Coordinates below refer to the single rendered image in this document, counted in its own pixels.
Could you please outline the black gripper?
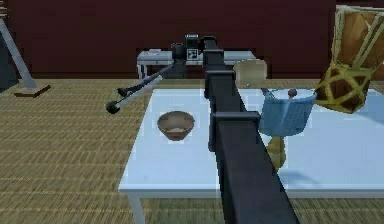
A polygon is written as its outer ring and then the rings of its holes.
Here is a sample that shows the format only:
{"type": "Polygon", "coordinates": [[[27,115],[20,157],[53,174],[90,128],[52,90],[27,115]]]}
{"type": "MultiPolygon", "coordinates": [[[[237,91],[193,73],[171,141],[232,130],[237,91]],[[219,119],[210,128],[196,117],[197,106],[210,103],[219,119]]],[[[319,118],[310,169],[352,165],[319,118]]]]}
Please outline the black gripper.
{"type": "Polygon", "coordinates": [[[173,66],[169,65],[165,68],[162,68],[160,71],[142,79],[141,81],[127,88],[118,88],[117,92],[120,96],[122,96],[122,98],[119,101],[109,101],[106,104],[106,110],[110,114],[116,114],[124,105],[128,104],[130,101],[140,96],[145,91],[151,89],[154,85],[158,84],[163,79],[163,76],[167,76],[172,70],[173,78],[183,78],[186,71],[187,58],[185,45],[183,43],[174,43],[171,46],[171,49],[173,66]]]}

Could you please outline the brown bowl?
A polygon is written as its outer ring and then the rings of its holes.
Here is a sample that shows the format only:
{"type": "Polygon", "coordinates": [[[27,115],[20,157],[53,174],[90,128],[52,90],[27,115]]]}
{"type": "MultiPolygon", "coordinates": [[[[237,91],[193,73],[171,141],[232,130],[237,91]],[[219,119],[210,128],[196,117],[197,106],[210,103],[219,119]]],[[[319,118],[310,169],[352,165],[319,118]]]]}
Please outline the brown bowl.
{"type": "Polygon", "coordinates": [[[181,141],[194,128],[194,117],[184,111],[170,111],[161,115],[157,121],[160,132],[171,141],[181,141]]]}

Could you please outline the grey side table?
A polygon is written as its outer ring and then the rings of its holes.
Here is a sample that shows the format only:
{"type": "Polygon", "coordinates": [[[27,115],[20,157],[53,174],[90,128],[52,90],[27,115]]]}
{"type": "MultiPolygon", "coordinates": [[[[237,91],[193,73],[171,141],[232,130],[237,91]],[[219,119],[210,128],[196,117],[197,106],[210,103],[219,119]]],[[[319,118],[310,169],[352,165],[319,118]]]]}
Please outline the grey side table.
{"type": "MultiPolygon", "coordinates": [[[[224,63],[234,65],[236,62],[246,59],[255,59],[251,51],[225,51],[224,63]]],[[[148,66],[167,66],[173,63],[171,51],[159,51],[152,54],[149,51],[142,51],[136,60],[136,69],[138,79],[144,79],[148,76],[148,66]]]]}

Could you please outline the pale blue table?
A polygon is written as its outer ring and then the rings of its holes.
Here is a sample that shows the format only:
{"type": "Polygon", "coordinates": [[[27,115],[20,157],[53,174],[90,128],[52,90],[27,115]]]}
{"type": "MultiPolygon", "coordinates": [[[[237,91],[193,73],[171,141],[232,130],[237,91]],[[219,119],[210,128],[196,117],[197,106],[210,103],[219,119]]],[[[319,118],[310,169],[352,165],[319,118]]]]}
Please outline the pale blue table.
{"type": "MultiPolygon", "coordinates": [[[[218,171],[208,149],[209,103],[200,89],[157,89],[146,109],[119,191],[136,224],[145,224],[143,198],[217,198],[218,171]],[[168,140],[158,118],[185,111],[195,126],[168,140]]],[[[286,138],[279,177],[291,198],[384,198],[384,95],[370,90],[354,114],[314,106],[304,131],[286,138]]]]}

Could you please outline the beige chair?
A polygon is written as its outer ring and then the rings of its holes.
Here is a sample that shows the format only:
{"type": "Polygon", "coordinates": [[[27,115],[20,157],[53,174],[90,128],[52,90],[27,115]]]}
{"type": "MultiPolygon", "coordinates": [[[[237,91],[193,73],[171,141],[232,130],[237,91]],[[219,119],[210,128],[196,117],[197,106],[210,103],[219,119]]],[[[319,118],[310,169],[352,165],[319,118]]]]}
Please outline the beige chair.
{"type": "Polygon", "coordinates": [[[236,84],[254,87],[267,79],[267,63],[260,59],[244,59],[234,64],[236,84]]]}

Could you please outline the grey floor lamp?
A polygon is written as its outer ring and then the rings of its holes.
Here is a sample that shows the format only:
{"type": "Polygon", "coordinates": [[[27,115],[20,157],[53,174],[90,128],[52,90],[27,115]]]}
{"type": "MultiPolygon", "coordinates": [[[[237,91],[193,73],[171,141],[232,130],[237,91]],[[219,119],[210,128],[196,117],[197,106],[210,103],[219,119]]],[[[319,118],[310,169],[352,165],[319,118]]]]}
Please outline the grey floor lamp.
{"type": "Polygon", "coordinates": [[[16,65],[17,71],[19,72],[21,79],[23,81],[24,87],[16,90],[14,95],[16,97],[29,97],[37,98],[42,93],[46,92],[51,88],[50,85],[37,85],[34,79],[32,78],[12,36],[10,31],[7,28],[5,19],[8,16],[8,8],[3,5],[4,1],[0,0],[0,34],[1,38],[5,43],[7,51],[10,53],[10,56],[16,65]]]}

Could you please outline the blue shade table lamp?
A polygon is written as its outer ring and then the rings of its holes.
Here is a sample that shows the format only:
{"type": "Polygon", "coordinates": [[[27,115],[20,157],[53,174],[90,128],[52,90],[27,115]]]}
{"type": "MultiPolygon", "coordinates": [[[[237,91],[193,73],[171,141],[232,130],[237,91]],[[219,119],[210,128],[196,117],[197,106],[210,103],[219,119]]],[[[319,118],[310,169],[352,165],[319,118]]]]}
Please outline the blue shade table lamp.
{"type": "Polygon", "coordinates": [[[286,161],[284,138],[304,131],[317,93],[311,89],[263,89],[259,131],[270,137],[266,150],[276,170],[286,161]]]}

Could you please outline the brown yellow lattice vase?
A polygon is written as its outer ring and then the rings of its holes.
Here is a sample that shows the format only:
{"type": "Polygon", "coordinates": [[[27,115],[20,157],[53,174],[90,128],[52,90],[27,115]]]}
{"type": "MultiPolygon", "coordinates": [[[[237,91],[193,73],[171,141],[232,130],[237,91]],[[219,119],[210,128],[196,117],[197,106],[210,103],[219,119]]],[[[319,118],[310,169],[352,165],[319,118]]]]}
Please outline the brown yellow lattice vase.
{"type": "Polygon", "coordinates": [[[353,114],[364,106],[371,77],[384,62],[384,8],[337,5],[331,51],[315,103],[353,114]]]}

